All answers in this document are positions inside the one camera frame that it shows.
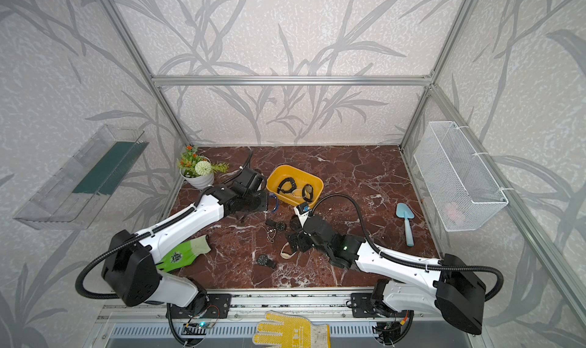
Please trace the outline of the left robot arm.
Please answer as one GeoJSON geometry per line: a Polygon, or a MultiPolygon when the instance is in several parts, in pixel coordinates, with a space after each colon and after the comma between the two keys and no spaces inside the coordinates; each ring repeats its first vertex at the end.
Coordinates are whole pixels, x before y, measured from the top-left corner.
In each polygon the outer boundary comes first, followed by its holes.
{"type": "Polygon", "coordinates": [[[181,244],[236,212],[254,212],[266,192],[262,174],[249,167],[241,170],[230,185],[210,186],[187,208],[145,230],[146,238],[134,241],[105,259],[102,278],[125,305],[163,302],[181,308],[204,304],[204,289],[186,277],[157,268],[157,264],[181,244]]]}

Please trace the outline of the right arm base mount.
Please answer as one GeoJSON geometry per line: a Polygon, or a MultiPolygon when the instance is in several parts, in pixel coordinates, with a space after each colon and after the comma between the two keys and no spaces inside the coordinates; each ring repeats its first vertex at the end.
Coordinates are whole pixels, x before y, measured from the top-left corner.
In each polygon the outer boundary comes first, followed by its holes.
{"type": "Polygon", "coordinates": [[[352,293],[347,306],[354,318],[405,318],[413,312],[395,311],[382,301],[376,301],[369,293],[352,293]]]}

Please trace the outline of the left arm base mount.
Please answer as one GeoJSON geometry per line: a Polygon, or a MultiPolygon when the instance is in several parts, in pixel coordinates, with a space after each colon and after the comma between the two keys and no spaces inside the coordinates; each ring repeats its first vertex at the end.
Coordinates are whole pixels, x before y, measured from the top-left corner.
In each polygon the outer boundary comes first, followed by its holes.
{"type": "Polygon", "coordinates": [[[212,293],[197,296],[187,307],[171,305],[166,317],[171,319],[207,318],[226,319],[230,310],[232,295],[228,293],[212,293]]]}

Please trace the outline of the small beige strap watch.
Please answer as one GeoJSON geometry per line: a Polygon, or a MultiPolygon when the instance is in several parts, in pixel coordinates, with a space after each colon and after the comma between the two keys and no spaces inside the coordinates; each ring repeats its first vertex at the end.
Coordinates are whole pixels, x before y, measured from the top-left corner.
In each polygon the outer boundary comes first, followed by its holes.
{"type": "Polygon", "coordinates": [[[303,199],[305,197],[305,190],[304,189],[296,189],[292,195],[297,198],[303,199]]]}

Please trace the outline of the blue transparent watch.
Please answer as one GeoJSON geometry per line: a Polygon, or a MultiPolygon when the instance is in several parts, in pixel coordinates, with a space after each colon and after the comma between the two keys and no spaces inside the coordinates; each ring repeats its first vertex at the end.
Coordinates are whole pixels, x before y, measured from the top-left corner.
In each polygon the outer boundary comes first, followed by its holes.
{"type": "Polygon", "coordinates": [[[274,207],[273,207],[273,209],[271,210],[271,213],[275,213],[275,212],[277,212],[277,211],[278,211],[278,209],[279,209],[279,199],[278,199],[277,195],[275,195],[275,194],[273,194],[273,193],[270,193],[270,194],[269,194],[269,197],[270,197],[271,199],[273,199],[273,200],[274,200],[274,203],[275,203],[275,204],[274,204],[274,207]]]}

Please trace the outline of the black chunky digital watch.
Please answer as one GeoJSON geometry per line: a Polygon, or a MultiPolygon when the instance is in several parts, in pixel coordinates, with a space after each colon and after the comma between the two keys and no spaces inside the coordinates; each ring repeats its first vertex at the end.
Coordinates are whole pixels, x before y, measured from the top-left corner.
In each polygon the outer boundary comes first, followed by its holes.
{"type": "Polygon", "coordinates": [[[282,180],[278,187],[277,193],[278,194],[292,194],[297,189],[297,183],[293,177],[286,177],[282,180]]]}

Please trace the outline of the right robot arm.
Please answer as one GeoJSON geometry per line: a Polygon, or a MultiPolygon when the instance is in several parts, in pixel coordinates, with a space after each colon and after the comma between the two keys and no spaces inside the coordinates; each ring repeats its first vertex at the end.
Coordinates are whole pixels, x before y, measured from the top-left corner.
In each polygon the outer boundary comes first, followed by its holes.
{"type": "Polygon", "coordinates": [[[292,247],[315,249],[341,269],[372,273],[380,278],[370,297],[370,310],[381,316],[403,311],[440,314],[468,334],[482,333],[486,285],[469,270],[456,270],[461,259],[425,259],[370,245],[365,238],[341,235],[319,215],[292,216],[292,247]]]}

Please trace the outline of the black sport watch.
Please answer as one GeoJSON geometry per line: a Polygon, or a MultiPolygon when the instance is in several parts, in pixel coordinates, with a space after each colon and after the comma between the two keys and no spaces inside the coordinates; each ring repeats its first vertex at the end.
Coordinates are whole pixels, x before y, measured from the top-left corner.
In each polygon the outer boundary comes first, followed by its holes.
{"type": "Polygon", "coordinates": [[[290,223],[289,223],[289,227],[290,230],[295,232],[295,233],[299,233],[303,230],[302,228],[302,224],[299,220],[299,217],[296,215],[293,215],[290,219],[290,223]]]}

